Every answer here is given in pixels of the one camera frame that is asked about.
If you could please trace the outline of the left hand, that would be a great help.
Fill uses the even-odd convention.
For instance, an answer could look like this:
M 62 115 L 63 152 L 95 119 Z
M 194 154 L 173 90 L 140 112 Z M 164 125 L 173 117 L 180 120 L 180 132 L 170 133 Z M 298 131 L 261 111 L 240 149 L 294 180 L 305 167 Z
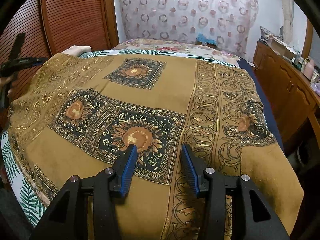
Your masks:
M 16 74 L 9 77 L 1 77 L 1 88 L 3 86 L 9 88 L 7 92 L 7 96 L 9 99 L 12 99 L 14 97 L 17 84 L 18 79 Z

